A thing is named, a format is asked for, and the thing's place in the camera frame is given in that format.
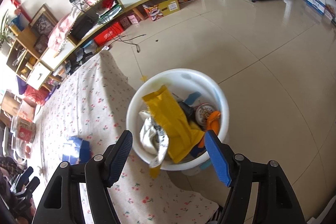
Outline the orange peel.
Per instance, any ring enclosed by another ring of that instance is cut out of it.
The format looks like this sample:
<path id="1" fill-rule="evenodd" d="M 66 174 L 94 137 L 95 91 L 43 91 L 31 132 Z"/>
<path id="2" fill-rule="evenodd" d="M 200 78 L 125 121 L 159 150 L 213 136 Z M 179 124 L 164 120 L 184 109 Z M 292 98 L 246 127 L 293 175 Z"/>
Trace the orange peel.
<path id="1" fill-rule="evenodd" d="M 219 120 L 221 118 L 221 112 L 214 111 L 207 119 L 205 127 L 203 127 L 206 131 L 212 130 L 216 135 L 219 133 L 220 123 Z"/>

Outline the white paper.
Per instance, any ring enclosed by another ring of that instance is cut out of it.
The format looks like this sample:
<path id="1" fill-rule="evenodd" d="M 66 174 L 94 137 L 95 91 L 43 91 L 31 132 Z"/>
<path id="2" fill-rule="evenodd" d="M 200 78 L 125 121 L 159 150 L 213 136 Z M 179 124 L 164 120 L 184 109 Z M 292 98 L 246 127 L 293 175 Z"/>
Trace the white paper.
<path id="1" fill-rule="evenodd" d="M 143 125 L 139 133 L 140 142 L 146 152 L 154 156 L 149 163 L 150 169 L 160 168 L 169 147 L 169 137 L 157 124 L 149 110 L 139 112 Z"/>

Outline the blue almond snack box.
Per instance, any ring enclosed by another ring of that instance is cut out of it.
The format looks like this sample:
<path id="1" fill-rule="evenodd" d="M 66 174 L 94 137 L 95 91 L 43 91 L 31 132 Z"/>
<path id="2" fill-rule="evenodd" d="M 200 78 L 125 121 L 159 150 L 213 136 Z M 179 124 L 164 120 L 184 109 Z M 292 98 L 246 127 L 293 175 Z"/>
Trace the blue almond snack box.
<path id="1" fill-rule="evenodd" d="M 62 152 L 62 161 L 67 161 L 70 165 L 86 163 L 91 159 L 90 142 L 76 136 L 66 139 Z"/>

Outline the red tin can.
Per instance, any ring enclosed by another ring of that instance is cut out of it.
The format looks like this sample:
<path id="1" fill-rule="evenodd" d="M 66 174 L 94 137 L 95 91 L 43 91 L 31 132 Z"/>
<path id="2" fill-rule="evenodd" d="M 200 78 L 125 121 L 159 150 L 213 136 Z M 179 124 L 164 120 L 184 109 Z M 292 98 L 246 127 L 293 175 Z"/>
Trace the red tin can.
<path id="1" fill-rule="evenodd" d="M 216 111 L 210 103 L 202 103 L 195 109 L 195 120 L 198 125 L 205 127 L 208 117 Z"/>

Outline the yellow foil snack wrapper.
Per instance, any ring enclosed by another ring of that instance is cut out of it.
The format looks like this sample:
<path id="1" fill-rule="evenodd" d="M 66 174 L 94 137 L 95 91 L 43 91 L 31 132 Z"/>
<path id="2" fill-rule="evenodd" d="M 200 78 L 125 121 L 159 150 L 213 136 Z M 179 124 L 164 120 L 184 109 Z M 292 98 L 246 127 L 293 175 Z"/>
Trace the yellow foil snack wrapper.
<path id="1" fill-rule="evenodd" d="M 150 111 L 154 120 L 169 137 L 166 157 L 168 156 L 174 164 L 180 163 L 201 141 L 205 132 L 190 126 L 181 106 L 165 85 L 156 92 L 146 94 L 142 100 L 147 106 L 146 110 Z M 151 178 L 157 178 L 160 170 L 161 168 L 149 168 Z"/>

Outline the white polka dot trash bin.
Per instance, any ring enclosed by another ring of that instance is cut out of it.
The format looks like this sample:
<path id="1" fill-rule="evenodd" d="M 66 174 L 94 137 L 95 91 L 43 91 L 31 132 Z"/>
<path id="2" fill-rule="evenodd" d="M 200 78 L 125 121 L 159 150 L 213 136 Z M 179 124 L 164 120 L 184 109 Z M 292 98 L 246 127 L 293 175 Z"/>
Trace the white polka dot trash bin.
<path id="1" fill-rule="evenodd" d="M 135 153 L 157 170 L 188 170 L 209 160 L 205 132 L 228 142 L 229 108 L 219 85 L 191 69 L 172 69 L 144 83 L 131 99 L 126 128 Z"/>

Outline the cherry print tablecloth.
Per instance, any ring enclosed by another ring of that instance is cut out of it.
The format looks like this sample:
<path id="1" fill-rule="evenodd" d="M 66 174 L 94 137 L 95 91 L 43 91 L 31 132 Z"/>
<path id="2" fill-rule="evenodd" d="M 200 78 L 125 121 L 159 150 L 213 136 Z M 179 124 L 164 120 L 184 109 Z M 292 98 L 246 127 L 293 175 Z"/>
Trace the cherry print tablecloth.
<path id="1" fill-rule="evenodd" d="M 34 119 L 28 164 L 41 182 L 33 193 L 35 204 L 62 162 L 65 141 L 76 136 L 88 141 L 92 155 L 103 153 L 126 128 L 134 94 L 108 51 L 89 59 L 54 92 Z M 109 193 L 121 223 L 207 223 L 218 209 L 201 194 L 176 187 L 165 171 L 151 178 L 135 152 Z"/>

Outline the nut jar red label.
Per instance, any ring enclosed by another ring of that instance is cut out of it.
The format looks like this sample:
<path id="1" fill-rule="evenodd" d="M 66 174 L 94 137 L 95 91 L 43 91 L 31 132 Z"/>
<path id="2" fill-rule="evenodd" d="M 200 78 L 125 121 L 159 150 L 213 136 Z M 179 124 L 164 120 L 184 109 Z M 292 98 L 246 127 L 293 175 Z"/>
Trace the nut jar red label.
<path id="1" fill-rule="evenodd" d="M 32 143 L 35 139 L 35 124 L 20 116 L 14 116 L 11 122 L 10 132 L 18 139 Z"/>

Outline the red box under cabinet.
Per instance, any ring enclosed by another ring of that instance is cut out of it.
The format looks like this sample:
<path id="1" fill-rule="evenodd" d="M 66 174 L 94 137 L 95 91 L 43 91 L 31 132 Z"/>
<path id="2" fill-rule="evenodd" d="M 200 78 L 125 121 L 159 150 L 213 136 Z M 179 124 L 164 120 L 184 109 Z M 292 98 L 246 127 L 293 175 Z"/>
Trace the red box under cabinet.
<path id="1" fill-rule="evenodd" d="M 116 38 L 123 32 L 124 32 L 124 28 L 120 24 L 120 22 L 115 22 L 114 24 L 109 26 L 105 31 L 97 35 L 93 40 L 98 46 L 103 46 L 105 43 Z"/>

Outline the pink cloth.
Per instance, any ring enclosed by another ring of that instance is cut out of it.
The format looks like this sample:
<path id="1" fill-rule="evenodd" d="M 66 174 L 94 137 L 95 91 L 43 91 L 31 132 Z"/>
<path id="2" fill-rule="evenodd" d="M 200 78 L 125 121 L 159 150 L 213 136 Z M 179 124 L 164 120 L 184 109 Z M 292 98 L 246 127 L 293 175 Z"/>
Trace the pink cloth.
<path id="1" fill-rule="evenodd" d="M 68 35 L 73 30 L 74 25 L 79 21 L 79 18 L 83 15 L 88 15 L 89 9 L 92 9 L 94 5 L 100 1 L 102 0 L 83 0 L 84 4 L 87 5 L 85 9 L 78 8 L 77 6 L 72 7 L 71 12 L 61 18 L 51 31 L 48 40 L 48 48 L 52 49 L 54 52 L 60 52 Z"/>

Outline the wooden shelf unit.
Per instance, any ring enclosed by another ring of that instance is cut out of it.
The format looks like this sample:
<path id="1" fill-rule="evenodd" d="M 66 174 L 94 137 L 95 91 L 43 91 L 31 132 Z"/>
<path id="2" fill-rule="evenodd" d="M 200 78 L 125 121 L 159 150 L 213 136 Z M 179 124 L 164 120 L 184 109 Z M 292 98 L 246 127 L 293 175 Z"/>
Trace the wooden shelf unit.
<path id="1" fill-rule="evenodd" d="M 30 27 L 16 36 L 7 55 L 6 65 L 21 80 L 27 81 L 33 68 L 41 60 L 42 53 L 36 48 L 38 37 Z"/>

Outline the wooden tv cabinet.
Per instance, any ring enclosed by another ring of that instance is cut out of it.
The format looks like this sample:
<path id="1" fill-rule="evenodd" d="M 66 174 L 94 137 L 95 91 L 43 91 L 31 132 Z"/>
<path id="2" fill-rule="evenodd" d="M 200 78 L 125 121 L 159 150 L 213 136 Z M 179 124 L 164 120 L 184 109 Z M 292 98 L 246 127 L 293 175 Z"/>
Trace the wooden tv cabinet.
<path id="1" fill-rule="evenodd" d="M 37 36 L 36 48 L 42 53 L 41 60 L 34 66 L 29 75 L 28 83 L 35 89 L 39 89 L 46 83 L 51 73 L 80 45 L 93 40 L 97 35 L 105 31 L 115 22 L 120 22 L 121 16 L 127 12 L 134 12 L 139 18 L 144 19 L 144 15 L 138 10 L 139 6 L 149 0 L 102 0 L 92 9 L 88 15 L 83 15 L 73 27 L 68 35 L 60 52 L 54 52 L 48 48 L 49 38 L 45 35 Z M 74 6 L 85 9 L 87 5 L 83 0 L 74 0 Z"/>

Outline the potted green plant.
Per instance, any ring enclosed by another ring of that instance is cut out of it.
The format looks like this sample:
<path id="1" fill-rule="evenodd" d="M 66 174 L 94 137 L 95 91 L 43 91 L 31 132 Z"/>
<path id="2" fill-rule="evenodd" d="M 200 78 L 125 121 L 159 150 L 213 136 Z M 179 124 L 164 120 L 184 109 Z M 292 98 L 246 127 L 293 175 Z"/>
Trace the potted green plant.
<path id="1" fill-rule="evenodd" d="M 9 11 L 6 10 L 1 20 L 0 47 L 2 47 L 4 43 L 8 42 L 7 39 L 8 33 L 9 33 Z"/>

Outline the yellow cardboard snack box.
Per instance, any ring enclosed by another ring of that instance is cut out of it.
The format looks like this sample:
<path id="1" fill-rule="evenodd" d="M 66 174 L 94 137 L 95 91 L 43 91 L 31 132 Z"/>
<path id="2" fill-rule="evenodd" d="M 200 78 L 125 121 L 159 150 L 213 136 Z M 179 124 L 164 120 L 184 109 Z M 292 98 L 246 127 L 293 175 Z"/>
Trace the yellow cardboard snack box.
<path id="1" fill-rule="evenodd" d="M 157 21 L 180 10 L 178 0 L 149 0 L 142 4 L 147 16 Z"/>

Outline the red hanging decoration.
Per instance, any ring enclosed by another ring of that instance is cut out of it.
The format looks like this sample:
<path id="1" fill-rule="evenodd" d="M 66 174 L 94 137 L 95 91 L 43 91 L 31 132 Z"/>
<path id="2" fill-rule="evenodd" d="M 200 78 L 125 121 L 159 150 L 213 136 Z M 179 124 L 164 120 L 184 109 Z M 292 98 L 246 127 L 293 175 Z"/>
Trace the red hanging decoration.
<path id="1" fill-rule="evenodd" d="M 31 23 L 32 19 L 28 15 L 28 13 L 25 11 L 25 9 L 22 7 L 20 1 L 18 0 L 10 0 L 10 2 L 15 6 L 16 9 L 19 9 L 20 12 L 24 15 L 24 17 Z"/>

